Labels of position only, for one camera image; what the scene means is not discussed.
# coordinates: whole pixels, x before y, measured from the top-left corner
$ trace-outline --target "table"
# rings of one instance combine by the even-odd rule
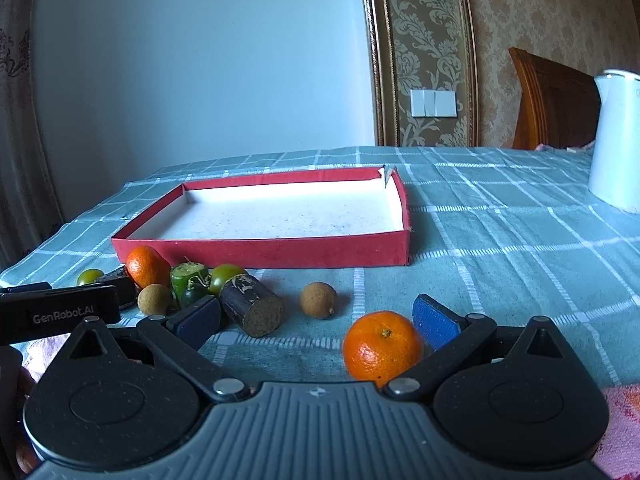
[[[589,193],[590,161],[588,154],[564,150],[360,147],[173,166],[127,183],[66,224],[0,274],[0,286],[70,286],[87,268],[116,268],[111,234],[185,180],[395,166],[410,204],[409,266],[252,269],[283,297],[281,327],[261,339],[231,327],[201,353],[249,383],[348,380],[340,345],[351,323],[377,310],[410,318],[415,297],[429,294],[459,314],[482,312],[499,324],[549,316],[599,386],[640,382],[640,217]],[[338,292],[340,308],[331,319],[300,312],[298,293],[312,281]],[[139,318],[128,311],[122,323]]]

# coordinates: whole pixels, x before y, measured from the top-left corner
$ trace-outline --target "pink towel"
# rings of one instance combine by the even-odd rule
[[[589,144],[585,144],[584,146],[580,146],[579,148],[567,148],[566,150],[568,152],[571,153],[580,153],[580,152],[586,152],[588,150],[590,150],[591,148],[594,147],[595,145],[595,140],[592,140]],[[536,149],[534,150],[535,152],[548,152],[548,151],[553,151],[555,148],[549,146],[548,144],[539,144],[536,146]]]
[[[36,381],[67,338],[68,334],[47,337],[29,345],[23,365]],[[608,388],[604,396],[609,427],[593,461],[614,480],[640,480],[640,384]]]
[[[24,358],[22,366],[27,368],[31,377],[39,381],[47,369],[49,363],[62,348],[69,334],[55,335],[44,339],[36,339],[27,346],[27,357]]]
[[[640,478],[640,384],[604,390],[609,427],[593,461],[615,480]]]

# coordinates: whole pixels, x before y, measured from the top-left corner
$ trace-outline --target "red cardboard tray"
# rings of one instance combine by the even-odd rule
[[[123,263],[148,245],[172,266],[310,269],[407,265],[409,234],[398,173],[349,168],[185,182],[111,241]]]

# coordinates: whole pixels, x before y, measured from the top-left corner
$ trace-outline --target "wallpaper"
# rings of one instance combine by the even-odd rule
[[[460,0],[388,0],[402,146],[465,146],[468,129]],[[409,90],[454,90],[456,118],[414,118]]]
[[[631,0],[470,0],[476,35],[480,136],[511,146],[520,83],[508,53],[523,48],[591,75],[638,72],[640,38]]]

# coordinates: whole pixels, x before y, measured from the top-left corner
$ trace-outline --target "white kettle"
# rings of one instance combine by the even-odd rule
[[[589,191],[617,208],[640,213],[640,75],[605,70],[595,81],[602,105]]]

